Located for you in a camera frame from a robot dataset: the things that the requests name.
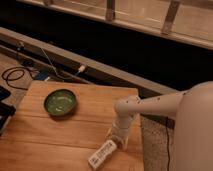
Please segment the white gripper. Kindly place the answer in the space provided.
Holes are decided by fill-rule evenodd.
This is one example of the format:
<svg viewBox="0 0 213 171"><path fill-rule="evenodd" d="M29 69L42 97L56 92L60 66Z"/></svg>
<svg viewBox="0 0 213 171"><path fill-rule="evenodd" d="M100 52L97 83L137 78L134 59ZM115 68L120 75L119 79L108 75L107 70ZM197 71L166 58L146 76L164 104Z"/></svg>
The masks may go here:
<svg viewBox="0 0 213 171"><path fill-rule="evenodd" d="M127 142L125 139L129 135L130 127L133 120L134 120L133 116L126 116L126 117L117 116L113 121L112 130L110 128L107 132L106 140L115 141L115 137L118 137L117 141L119 147L121 149L126 149Z"/></svg>

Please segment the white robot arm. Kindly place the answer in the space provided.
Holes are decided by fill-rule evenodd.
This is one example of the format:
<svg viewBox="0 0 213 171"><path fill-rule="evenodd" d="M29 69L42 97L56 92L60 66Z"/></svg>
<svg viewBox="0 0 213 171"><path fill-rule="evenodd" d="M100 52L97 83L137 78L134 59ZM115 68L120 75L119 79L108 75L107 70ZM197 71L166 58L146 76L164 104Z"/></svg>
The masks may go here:
<svg viewBox="0 0 213 171"><path fill-rule="evenodd" d="M128 137L136 114L175 120L171 171L213 171L213 81L161 96L127 96L115 103L116 119L109 136Z"/></svg>

